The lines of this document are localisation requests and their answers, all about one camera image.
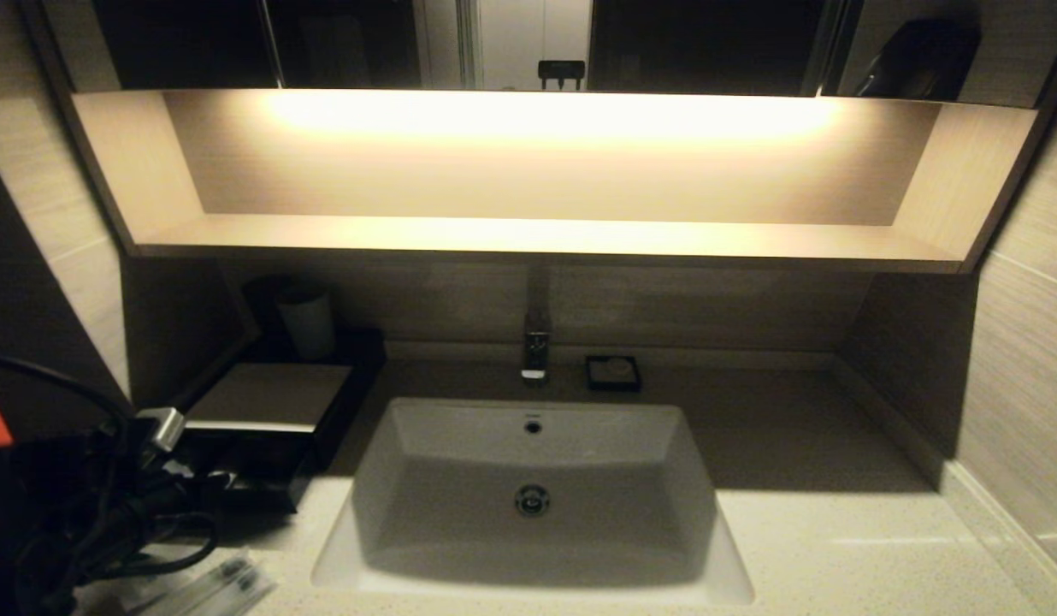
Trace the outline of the grey plastic cup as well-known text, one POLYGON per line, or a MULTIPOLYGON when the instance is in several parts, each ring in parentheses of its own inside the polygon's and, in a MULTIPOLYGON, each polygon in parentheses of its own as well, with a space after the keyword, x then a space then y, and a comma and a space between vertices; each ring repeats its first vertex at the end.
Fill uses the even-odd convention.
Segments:
POLYGON ((275 305, 299 358, 318 360, 334 353, 332 306, 324 288, 286 286, 275 295, 275 305))

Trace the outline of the grey metal plate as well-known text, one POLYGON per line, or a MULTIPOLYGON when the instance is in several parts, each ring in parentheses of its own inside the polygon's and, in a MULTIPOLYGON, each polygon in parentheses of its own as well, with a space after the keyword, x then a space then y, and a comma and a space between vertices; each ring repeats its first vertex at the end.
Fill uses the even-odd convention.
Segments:
POLYGON ((313 434, 353 368, 236 363, 186 413, 186 429, 313 434))

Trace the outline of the black storage box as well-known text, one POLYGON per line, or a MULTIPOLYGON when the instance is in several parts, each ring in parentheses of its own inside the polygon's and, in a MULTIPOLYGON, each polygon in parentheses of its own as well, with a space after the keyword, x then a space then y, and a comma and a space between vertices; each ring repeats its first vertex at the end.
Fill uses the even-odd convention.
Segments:
POLYGON ((315 433, 309 434, 315 440, 317 456, 320 459, 320 469, 324 471, 332 464, 334 456, 337 455, 344 438, 361 409, 361 403, 375 385, 377 375, 381 374, 381 368, 386 362, 387 351, 385 351, 384 336, 381 330, 376 329, 347 329, 337 332, 334 353, 328 358, 318 360, 302 360, 289 342, 281 344, 267 338, 260 338, 245 348, 238 360, 231 363, 228 370, 225 370, 215 382, 219 382, 236 363, 309 363, 352 367, 353 372, 341 387, 340 392, 337 393, 332 405, 327 409, 324 418, 318 424, 315 433))

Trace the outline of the black cup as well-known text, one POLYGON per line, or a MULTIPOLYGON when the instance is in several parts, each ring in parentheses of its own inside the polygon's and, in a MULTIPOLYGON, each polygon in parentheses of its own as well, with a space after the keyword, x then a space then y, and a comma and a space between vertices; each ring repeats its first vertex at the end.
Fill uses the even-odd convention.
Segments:
POLYGON ((292 338, 278 307, 278 299, 303 301, 312 292, 312 287, 289 275, 263 275, 251 278, 240 291, 247 307, 251 307, 252 319, 262 335, 283 344, 290 342, 292 338))

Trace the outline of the white ceramic sink basin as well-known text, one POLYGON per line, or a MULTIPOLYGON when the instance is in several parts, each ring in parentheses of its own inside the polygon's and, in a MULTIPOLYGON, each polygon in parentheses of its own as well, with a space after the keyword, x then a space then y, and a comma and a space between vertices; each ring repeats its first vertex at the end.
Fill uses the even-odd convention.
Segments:
POLYGON ((681 408, 389 402, 312 571, 368 594, 748 606, 756 592, 681 408), (548 514, 517 514, 539 484, 548 514))

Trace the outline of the chrome faucet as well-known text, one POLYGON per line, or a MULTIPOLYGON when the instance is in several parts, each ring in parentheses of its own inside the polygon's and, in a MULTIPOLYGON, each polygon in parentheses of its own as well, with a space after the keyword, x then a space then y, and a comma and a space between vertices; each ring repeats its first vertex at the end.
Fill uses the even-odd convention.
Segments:
POLYGON ((545 265, 528 266, 520 369, 520 376, 525 386, 541 388, 548 382, 552 328, 551 273, 545 265))

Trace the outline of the black soap dish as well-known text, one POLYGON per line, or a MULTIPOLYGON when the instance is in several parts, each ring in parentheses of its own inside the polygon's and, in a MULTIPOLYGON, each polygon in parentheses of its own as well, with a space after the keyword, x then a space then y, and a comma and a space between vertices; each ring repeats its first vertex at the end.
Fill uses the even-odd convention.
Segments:
POLYGON ((592 355, 586 357, 586 379, 588 389, 593 391, 618 391, 619 393, 639 393, 642 389, 641 371, 634 356, 622 356, 634 363, 635 373, 630 379, 611 379, 602 370, 602 363, 611 356, 618 355, 592 355))

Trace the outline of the lit wooden shelf niche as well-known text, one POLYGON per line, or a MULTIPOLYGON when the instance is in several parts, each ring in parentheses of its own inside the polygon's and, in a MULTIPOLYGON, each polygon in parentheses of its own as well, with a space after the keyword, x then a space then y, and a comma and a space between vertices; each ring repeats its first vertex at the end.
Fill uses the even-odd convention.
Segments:
POLYGON ((1047 113, 251 89, 75 93, 68 122, 135 256, 962 274, 1005 214, 1047 113))

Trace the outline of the small black device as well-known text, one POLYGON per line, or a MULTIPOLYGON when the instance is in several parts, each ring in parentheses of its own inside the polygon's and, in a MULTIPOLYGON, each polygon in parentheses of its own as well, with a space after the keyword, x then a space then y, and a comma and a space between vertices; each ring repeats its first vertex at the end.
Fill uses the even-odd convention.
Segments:
POLYGON ((557 90, 563 91, 568 81, 573 82, 573 90, 580 92, 586 79, 587 63, 585 60, 540 60, 537 62, 537 78, 540 89, 548 90, 552 82, 557 90))

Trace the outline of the mirror cabinet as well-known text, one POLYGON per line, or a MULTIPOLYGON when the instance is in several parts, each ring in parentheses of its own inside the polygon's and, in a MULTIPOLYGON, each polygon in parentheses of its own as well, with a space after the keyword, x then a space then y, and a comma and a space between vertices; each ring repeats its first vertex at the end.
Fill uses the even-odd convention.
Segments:
POLYGON ((21 0, 75 92, 541 91, 855 97, 897 27, 982 38, 954 102, 1031 109, 1057 63, 1057 0, 21 0))

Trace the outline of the black wall hair dryer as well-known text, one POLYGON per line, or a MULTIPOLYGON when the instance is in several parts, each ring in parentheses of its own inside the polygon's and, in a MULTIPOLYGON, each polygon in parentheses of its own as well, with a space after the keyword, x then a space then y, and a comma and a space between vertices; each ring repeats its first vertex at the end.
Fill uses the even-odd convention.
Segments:
POLYGON ((954 102, 981 38, 978 24, 941 17, 905 22, 873 56, 852 94, 954 102))

